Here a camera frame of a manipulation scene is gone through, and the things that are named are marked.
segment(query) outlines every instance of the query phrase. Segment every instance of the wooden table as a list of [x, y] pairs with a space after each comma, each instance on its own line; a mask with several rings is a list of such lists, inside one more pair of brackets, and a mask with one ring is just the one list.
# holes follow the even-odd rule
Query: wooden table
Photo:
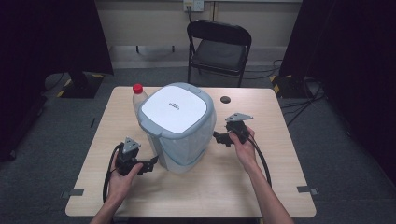
[[[145, 87], [150, 95], [158, 87]], [[215, 131], [226, 133], [225, 119], [234, 112], [253, 116], [246, 120], [268, 163], [273, 189], [292, 217], [313, 217], [316, 208], [306, 186], [278, 101], [272, 90], [244, 88], [201, 88], [213, 99], [217, 112]], [[131, 136], [140, 143], [140, 160], [153, 157], [146, 134], [140, 129], [132, 105], [132, 87], [117, 87], [92, 140], [75, 189], [82, 196], [71, 196], [66, 214], [94, 216], [102, 206], [106, 169], [114, 147]], [[224, 104], [221, 96], [229, 96]], [[258, 164], [262, 162], [257, 156]], [[176, 175], [159, 163], [152, 173], [138, 175], [132, 189], [117, 211], [119, 217], [260, 217], [260, 209], [249, 177], [233, 146], [217, 144], [213, 138], [205, 155], [187, 173]]]

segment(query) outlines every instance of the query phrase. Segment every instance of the hand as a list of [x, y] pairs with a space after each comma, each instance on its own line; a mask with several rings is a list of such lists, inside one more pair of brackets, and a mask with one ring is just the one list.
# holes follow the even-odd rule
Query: hand
[[[253, 140], [254, 131], [248, 126], [247, 130], [250, 135], [249, 139]], [[256, 162], [256, 152], [254, 146], [251, 145], [249, 141], [246, 141], [244, 144], [242, 144], [239, 141], [238, 136], [233, 132], [230, 132], [229, 135], [231, 140], [233, 141], [233, 144], [235, 145], [236, 155], [244, 166], [245, 171], [247, 173], [250, 173], [253, 169], [258, 168], [259, 166]]]
[[132, 180], [143, 167], [143, 164], [136, 164], [126, 176], [120, 175], [116, 170], [116, 158], [118, 154], [119, 152], [117, 151], [111, 164], [111, 170], [113, 172], [111, 173], [108, 184], [108, 195], [106, 200], [115, 203], [117, 206], [121, 206], [131, 187]]

